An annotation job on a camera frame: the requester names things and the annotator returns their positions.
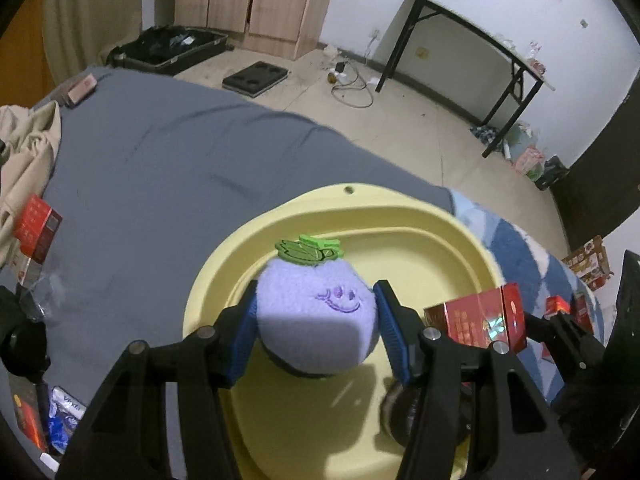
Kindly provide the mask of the purple plush toy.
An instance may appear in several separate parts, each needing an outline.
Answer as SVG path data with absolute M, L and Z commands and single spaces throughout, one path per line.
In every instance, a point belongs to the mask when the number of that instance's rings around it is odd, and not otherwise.
M 371 287 L 344 258 L 339 240 L 279 240 L 257 280 L 257 329 L 277 366 L 309 378 L 362 364 L 378 343 Z

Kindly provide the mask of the dark brown door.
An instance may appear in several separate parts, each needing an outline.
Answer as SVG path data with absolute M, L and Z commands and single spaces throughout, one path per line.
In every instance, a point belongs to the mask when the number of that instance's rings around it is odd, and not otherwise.
M 639 208 L 639 99 L 635 81 L 597 139 L 551 187 L 571 250 L 612 233 Z

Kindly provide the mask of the beige cloth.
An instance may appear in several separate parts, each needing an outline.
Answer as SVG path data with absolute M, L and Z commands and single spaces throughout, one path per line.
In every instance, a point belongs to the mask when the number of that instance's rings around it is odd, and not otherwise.
M 12 254 L 14 229 L 29 197 L 41 196 L 49 182 L 61 139 L 57 102 L 38 110 L 1 107 L 1 266 Z

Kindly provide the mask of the grey bed sheet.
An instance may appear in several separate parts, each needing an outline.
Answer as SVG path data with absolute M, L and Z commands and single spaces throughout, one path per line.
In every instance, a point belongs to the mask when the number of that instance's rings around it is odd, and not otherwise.
M 126 345 L 178 341 L 206 259 L 314 188 L 367 183 L 450 209 L 428 183 L 313 120 L 134 70 L 62 110 L 46 202 L 61 216 L 42 273 L 55 291 L 46 381 L 89 403 Z

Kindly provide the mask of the dark checkered cloth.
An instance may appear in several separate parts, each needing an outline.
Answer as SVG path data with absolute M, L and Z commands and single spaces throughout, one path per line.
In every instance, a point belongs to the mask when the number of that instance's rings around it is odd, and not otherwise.
M 494 142 L 498 130 L 494 127 L 484 125 L 484 126 L 473 126 L 470 128 L 470 131 L 474 138 L 480 140 L 485 146 L 488 146 L 492 142 Z

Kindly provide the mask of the blue white plush rug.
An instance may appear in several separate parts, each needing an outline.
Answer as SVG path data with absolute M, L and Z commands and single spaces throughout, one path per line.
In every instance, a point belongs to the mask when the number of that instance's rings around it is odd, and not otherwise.
M 608 328 L 599 301 L 565 263 L 547 252 L 519 226 L 457 191 L 451 191 L 450 195 L 454 216 L 492 253 L 504 280 L 518 284 L 526 312 L 541 318 L 549 297 L 571 300 L 576 292 L 581 292 L 587 299 L 594 336 L 605 342 Z

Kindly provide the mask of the black foam insert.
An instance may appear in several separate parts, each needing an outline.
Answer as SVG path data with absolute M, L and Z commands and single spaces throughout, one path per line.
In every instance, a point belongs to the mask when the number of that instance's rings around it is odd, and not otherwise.
M 224 78 L 222 88 L 254 99 L 286 78 L 286 68 L 259 61 Z

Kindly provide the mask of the small red cigarette box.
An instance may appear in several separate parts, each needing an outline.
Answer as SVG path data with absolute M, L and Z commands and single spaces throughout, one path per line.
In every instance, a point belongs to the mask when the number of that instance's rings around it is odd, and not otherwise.
M 29 288 L 39 280 L 62 220 L 61 215 L 41 197 L 29 197 L 14 230 L 17 248 L 11 259 L 11 269 L 21 286 Z

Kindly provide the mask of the yellow plastic tray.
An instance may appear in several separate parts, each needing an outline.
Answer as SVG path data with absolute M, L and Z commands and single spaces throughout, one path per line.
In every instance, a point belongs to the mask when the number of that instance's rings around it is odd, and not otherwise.
M 402 448 L 380 407 L 393 381 L 373 285 L 417 311 L 498 287 L 496 259 L 453 214 L 367 184 L 317 188 L 246 222 L 210 255 L 182 330 L 262 282 L 245 374 L 221 396 L 245 479 L 391 479 Z

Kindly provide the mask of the black folding table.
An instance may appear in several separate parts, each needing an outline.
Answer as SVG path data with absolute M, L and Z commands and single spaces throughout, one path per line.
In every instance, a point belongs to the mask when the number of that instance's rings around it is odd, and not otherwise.
M 381 48 L 375 91 L 401 82 L 491 130 L 484 156 L 498 148 L 540 90 L 555 90 L 537 61 L 511 40 L 439 0 L 405 0 Z

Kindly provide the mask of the tall printed cardboard box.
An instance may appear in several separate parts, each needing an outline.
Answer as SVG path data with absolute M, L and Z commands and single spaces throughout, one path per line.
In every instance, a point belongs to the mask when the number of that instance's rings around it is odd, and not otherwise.
M 608 254 L 600 235 L 593 237 L 562 261 L 580 278 L 593 292 L 602 288 L 613 275 Z

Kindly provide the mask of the pink snack bag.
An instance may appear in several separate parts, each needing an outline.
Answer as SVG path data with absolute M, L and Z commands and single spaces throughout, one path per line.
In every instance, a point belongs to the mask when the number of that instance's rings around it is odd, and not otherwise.
M 528 174 L 544 162 L 544 154 L 533 146 L 526 146 L 520 156 L 513 163 L 514 170 L 519 174 Z

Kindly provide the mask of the black bag by door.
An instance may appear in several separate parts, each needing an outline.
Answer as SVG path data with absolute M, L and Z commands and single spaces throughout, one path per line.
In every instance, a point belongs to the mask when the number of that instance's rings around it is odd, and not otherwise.
M 552 184 L 562 180 L 568 174 L 568 169 L 561 162 L 558 156 L 553 155 L 544 162 L 544 170 L 542 174 L 535 181 L 535 185 L 538 190 L 544 191 L 550 188 Z

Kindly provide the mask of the large shiny red box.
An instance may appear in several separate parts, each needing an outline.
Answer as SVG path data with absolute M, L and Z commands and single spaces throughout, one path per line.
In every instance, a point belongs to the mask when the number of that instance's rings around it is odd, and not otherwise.
M 515 353 L 527 346 L 522 297 L 515 283 L 425 308 L 424 320 L 458 344 L 488 348 L 503 341 Z

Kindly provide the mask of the black equipment case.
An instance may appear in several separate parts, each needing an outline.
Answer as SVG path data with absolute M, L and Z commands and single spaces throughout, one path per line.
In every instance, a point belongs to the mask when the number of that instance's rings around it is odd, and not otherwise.
M 227 51 L 228 36 L 213 29 L 191 26 L 156 26 L 107 55 L 106 64 L 175 76 L 188 68 Z

